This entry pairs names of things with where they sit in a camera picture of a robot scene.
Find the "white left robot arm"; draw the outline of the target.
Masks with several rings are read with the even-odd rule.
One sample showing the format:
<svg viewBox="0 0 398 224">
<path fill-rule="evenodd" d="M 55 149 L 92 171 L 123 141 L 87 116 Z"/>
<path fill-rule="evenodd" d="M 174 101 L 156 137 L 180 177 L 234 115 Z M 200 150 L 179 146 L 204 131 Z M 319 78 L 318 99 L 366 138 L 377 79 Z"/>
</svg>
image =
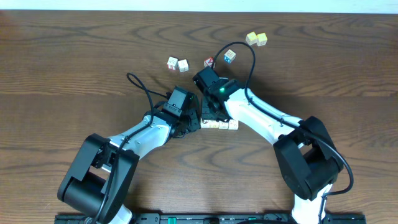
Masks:
<svg viewBox="0 0 398 224">
<path fill-rule="evenodd" d="M 93 223 L 129 223 L 132 212 L 123 203 L 139 160 L 170 139 L 199 128 L 195 109 L 179 115 L 154 109 L 121 134 L 108 138 L 91 134 L 83 141 L 57 197 Z"/>
</svg>

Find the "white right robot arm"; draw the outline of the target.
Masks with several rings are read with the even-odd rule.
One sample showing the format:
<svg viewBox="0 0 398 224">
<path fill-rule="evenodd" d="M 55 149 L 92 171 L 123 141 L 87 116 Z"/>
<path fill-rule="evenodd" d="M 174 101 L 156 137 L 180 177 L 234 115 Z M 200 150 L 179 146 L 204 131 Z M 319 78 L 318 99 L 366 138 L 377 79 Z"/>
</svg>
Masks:
<svg viewBox="0 0 398 224">
<path fill-rule="evenodd" d="M 296 223 L 321 223 L 338 174 L 348 167 L 325 125 L 285 114 L 259 99 L 237 80 L 194 78 L 210 110 L 219 118 L 249 126 L 273 145 L 283 180 L 295 195 Z"/>
</svg>

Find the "wooden block green picture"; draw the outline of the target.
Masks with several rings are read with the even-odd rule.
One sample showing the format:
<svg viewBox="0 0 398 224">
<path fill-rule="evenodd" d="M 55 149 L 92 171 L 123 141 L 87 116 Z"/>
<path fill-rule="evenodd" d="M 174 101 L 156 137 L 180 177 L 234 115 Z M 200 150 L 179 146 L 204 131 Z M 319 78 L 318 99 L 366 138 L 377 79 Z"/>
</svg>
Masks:
<svg viewBox="0 0 398 224">
<path fill-rule="evenodd" d="M 239 121 L 235 120 L 235 119 L 231 119 L 228 122 L 228 129 L 230 130 L 238 130 L 239 128 Z"/>
</svg>

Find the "wooden block green edge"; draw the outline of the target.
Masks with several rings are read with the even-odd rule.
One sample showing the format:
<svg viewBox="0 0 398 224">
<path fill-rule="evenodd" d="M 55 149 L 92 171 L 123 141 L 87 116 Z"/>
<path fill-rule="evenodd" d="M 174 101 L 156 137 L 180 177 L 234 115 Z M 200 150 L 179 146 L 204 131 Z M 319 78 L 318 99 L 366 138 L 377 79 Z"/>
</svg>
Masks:
<svg viewBox="0 0 398 224">
<path fill-rule="evenodd" d="M 218 129 L 220 126 L 218 121 L 209 120 L 209 127 Z"/>
</svg>

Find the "wooden block letter Y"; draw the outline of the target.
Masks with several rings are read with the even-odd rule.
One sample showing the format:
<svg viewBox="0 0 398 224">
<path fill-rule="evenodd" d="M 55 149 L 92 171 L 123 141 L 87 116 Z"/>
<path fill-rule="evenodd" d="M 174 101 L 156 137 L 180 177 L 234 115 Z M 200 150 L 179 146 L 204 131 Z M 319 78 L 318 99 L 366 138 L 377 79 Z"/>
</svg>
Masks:
<svg viewBox="0 0 398 224">
<path fill-rule="evenodd" d="M 219 129 L 229 129 L 229 123 L 228 122 L 219 121 L 218 122 L 218 128 Z"/>
</svg>

